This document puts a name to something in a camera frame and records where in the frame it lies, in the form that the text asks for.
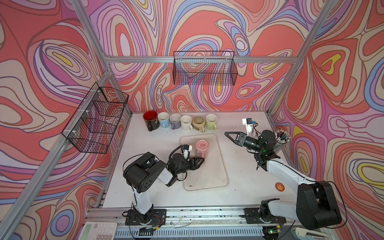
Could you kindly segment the pink patterned mug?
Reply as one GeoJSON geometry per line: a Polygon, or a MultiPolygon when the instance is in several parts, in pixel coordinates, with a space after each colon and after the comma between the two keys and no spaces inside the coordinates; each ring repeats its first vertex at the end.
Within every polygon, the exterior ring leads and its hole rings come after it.
{"type": "Polygon", "coordinates": [[[196,156],[199,158],[206,158],[209,151],[209,143],[206,140],[198,140],[195,144],[196,156]]]}

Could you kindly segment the light green mug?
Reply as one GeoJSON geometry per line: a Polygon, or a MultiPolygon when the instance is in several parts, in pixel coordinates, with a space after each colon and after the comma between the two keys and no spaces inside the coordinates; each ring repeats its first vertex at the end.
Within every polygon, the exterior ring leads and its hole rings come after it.
{"type": "Polygon", "coordinates": [[[216,130],[217,129],[217,121],[218,117],[214,114],[208,114],[206,116],[206,127],[208,130],[216,130]]]}

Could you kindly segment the cream speckled round mug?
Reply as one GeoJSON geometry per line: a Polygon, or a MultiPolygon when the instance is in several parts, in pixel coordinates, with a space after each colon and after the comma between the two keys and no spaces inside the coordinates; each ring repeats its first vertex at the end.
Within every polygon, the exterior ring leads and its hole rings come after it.
{"type": "Polygon", "coordinates": [[[197,131],[200,131],[201,133],[205,133],[206,121],[203,117],[196,116],[193,118],[192,126],[197,131]]]}

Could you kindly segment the white small mug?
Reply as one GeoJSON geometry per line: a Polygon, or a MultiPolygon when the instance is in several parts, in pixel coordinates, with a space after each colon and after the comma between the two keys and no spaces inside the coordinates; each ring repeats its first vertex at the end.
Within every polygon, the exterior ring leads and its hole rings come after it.
{"type": "Polygon", "coordinates": [[[188,115],[184,115],[184,116],[181,116],[181,119],[180,119],[180,122],[181,122],[181,127],[184,131],[190,131],[192,130],[194,127],[192,126],[192,118],[191,116],[188,116],[188,115]]]}

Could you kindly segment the purple mug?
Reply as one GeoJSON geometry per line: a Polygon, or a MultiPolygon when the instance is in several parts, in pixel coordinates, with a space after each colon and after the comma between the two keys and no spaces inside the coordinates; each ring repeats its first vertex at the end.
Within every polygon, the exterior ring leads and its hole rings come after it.
{"type": "Polygon", "coordinates": [[[177,130],[181,128],[181,115],[180,114],[172,114],[170,116],[170,125],[172,130],[177,130]]]}

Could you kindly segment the light blue mug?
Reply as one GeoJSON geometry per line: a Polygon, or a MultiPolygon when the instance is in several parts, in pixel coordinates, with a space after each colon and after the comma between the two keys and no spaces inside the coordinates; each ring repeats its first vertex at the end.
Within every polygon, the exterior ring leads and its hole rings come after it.
{"type": "Polygon", "coordinates": [[[170,115],[167,112],[159,113],[158,120],[162,128],[166,129],[170,126],[170,115]]]}

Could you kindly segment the black skull mug red inside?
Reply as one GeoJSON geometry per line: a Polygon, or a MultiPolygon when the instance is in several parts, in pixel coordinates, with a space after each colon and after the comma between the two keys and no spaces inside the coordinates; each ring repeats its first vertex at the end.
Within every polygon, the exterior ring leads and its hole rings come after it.
{"type": "Polygon", "coordinates": [[[147,111],[143,114],[143,119],[149,132],[157,130],[160,127],[158,113],[156,111],[147,111]]]}

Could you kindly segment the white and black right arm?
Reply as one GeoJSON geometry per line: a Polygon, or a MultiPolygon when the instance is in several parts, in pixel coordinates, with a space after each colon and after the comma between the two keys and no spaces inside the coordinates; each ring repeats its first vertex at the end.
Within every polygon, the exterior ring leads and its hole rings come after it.
{"type": "Polygon", "coordinates": [[[316,181],[279,161],[275,146],[281,139],[277,133],[264,130],[257,139],[243,132],[225,132],[225,136],[237,146],[251,151],[259,168],[278,177],[296,194],[295,202],[277,198],[262,201],[257,213],[262,222],[288,218],[300,222],[308,230],[329,228],[342,222],[330,183],[316,181]]]}

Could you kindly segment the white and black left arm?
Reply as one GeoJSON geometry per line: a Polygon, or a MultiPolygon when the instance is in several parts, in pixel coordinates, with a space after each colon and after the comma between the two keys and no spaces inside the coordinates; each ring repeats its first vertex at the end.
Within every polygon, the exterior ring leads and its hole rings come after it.
{"type": "Polygon", "coordinates": [[[166,223],[167,210],[154,208],[150,197],[150,188],[155,181],[167,187],[175,182],[184,181],[179,175],[188,175],[189,171],[198,170],[205,158],[191,156],[190,147],[180,146],[172,151],[165,163],[152,153],[137,156],[138,159],[123,170],[123,177],[132,188],[134,201],[127,213],[125,225],[159,228],[166,223]]]}

